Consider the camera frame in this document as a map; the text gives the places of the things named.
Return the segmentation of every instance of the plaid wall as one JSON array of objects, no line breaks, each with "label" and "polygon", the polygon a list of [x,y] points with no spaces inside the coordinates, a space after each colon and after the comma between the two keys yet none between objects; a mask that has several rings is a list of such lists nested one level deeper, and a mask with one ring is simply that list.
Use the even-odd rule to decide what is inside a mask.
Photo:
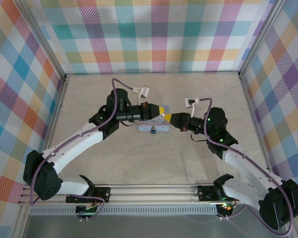
[{"label": "plaid wall", "polygon": [[298,0],[288,0],[243,79],[274,172],[298,183]]},{"label": "plaid wall", "polygon": [[0,238],[7,237],[26,154],[41,150],[60,78],[12,0],[0,0]]},{"label": "plaid wall", "polygon": [[235,70],[274,0],[27,0],[66,73]]}]

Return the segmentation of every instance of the plaid wallpaper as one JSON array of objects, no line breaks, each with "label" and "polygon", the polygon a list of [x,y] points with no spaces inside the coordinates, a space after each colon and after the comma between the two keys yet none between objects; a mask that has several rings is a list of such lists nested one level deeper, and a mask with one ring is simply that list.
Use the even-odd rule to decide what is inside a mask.
[{"label": "plaid wallpaper", "polygon": [[274,172],[298,183],[298,0],[288,0],[243,79]]},{"label": "plaid wallpaper", "polygon": [[0,0],[0,238],[22,192],[26,154],[42,149],[61,81],[12,0]]},{"label": "plaid wallpaper", "polygon": [[239,69],[275,0],[27,0],[66,73]]}]

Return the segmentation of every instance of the white cable connector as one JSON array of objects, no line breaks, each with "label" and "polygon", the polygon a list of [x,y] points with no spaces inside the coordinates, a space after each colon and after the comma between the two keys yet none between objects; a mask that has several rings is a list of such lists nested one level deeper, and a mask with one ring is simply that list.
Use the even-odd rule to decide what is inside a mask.
[{"label": "white cable connector", "polygon": [[192,99],[192,98],[188,97],[188,98],[185,98],[184,100],[185,100],[186,108],[192,108],[192,112],[191,112],[191,118],[192,118],[193,114],[194,114],[194,110],[195,110],[194,104],[199,103],[200,99],[198,99],[198,98]]},{"label": "white cable connector", "polygon": [[141,104],[141,98],[147,98],[150,88],[148,86],[143,86],[142,88],[133,88],[134,93],[138,93],[139,105]]}]

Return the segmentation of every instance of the white floor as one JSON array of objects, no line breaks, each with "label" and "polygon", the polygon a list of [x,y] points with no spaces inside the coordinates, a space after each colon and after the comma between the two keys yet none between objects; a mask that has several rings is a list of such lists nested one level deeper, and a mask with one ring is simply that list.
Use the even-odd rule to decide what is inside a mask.
[{"label": "white floor", "polygon": [[[264,164],[239,79],[233,74],[71,76],[53,144],[79,130],[106,103],[112,77],[132,87],[149,86],[148,101],[168,104],[172,113],[190,112],[185,108],[185,97],[212,97],[213,106],[224,109],[231,135]],[[129,99],[137,103],[132,92]],[[207,106],[200,103],[195,116],[203,117]],[[120,126],[105,141],[83,152],[65,167],[61,177],[85,175],[96,184],[210,183],[226,173],[240,177],[235,168],[212,154],[205,142],[193,142],[189,132],[171,127],[169,132],[151,135],[139,132],[134,125]]]}]

